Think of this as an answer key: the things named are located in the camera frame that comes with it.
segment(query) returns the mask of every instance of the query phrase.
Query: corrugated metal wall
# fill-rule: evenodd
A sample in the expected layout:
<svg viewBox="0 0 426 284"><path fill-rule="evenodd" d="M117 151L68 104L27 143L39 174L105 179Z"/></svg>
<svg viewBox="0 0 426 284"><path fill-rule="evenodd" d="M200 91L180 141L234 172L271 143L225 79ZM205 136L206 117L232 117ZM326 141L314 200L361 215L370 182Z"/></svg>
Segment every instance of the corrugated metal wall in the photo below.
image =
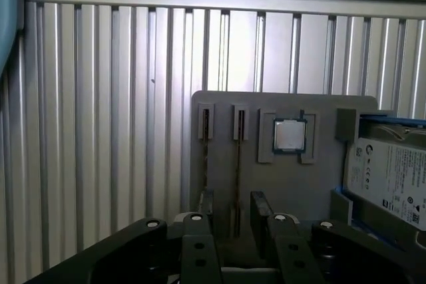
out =
<svg viewBox="0 0 426 284"><path fill-rule="evenodd" d="M1 81L0 283L187 210L197 90L368 94L425 118L424 20L226 6L27 2Z"/></svg>

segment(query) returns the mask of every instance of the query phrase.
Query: barcode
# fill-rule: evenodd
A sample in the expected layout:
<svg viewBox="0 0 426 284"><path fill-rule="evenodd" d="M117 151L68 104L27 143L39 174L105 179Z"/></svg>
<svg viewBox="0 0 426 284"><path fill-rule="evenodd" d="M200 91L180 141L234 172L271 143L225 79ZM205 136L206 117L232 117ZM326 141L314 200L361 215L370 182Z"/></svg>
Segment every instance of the barcode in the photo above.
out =
<svg viewBox="0 0 426 284"><path fill-rule="evenodd" d="M419 214L413 213L413 223L419 224Z"/></svg>

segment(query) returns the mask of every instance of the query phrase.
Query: blue bracket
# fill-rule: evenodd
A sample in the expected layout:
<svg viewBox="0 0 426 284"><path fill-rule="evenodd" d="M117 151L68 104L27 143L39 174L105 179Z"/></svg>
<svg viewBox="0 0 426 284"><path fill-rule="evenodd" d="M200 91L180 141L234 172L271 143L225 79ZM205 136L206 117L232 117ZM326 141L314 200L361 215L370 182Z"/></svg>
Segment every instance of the blue bracket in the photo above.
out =
<svg viewBox="0 0 426 284"><path fill-rule="evenodd" d="M0 0L0 76L18 29L23 28L23 0Z"/></svg>

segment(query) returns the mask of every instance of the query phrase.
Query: black plastic part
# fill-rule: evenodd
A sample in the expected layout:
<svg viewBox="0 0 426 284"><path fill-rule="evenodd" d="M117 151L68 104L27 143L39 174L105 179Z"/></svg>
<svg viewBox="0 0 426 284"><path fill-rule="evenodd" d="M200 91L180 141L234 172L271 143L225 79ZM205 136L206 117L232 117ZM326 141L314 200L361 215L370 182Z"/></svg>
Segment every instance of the black plastic part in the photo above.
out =
<svg viewBox="0 0 426 284"><path fill-rule="evenodd" d="M207 215L193 213L184 218L180 282L223 283L216 244Z"/></svg>
<svg viewBox="0 0 426 284"><path fill-rule="evenodd" d="M149 223L157 226L148 227ZM152 272L150 247L166 239L167 225L142 219L94 244L27 283L162 283Z"/></svg>
<svg viewBox="0 0 426 284"><path fill-rule="evenodd" d="M290 217L268 218L271 244L268 259L280 268L284 283L323 283L325 280L307 241L298 233Z"/></svg>
<svg viewBox="0 0 426 284"><path fill-rule="evenodd" d="M201 192L198 212L207 215L210 225L213 225L213 190Z"/></svg>
<svg viewBox="0 0 426 284"><path fill-rule="evenodd" d="M337 257L333 278L338 283L367 283L374 274L380 274L383 283L410 283L407 274L426 283L424 261L344 223L330 223L331 227L312 225L312 243L333 248Z"/></svg>
<svg viewBox="0 0 426 284"><path fill-rule="evenodd" d="M265 258L266 237L268 234L268 217L274 212L270 207L265 194L259 191L250 192L250 226L258 248L259 256Z"/></svg>

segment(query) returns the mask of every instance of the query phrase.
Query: hard drive sticker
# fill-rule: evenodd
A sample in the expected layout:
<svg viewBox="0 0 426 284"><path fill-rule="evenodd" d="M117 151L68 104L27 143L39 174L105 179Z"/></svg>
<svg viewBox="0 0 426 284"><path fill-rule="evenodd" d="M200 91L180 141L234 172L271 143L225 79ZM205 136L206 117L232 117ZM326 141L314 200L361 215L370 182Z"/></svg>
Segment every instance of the hard drive sticker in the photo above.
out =
<svg viewBox="0 0 426 284"><path fill-rule="evenodd" d="M348 156L348 191L426 230L426 151L360 138Z"/></svg>

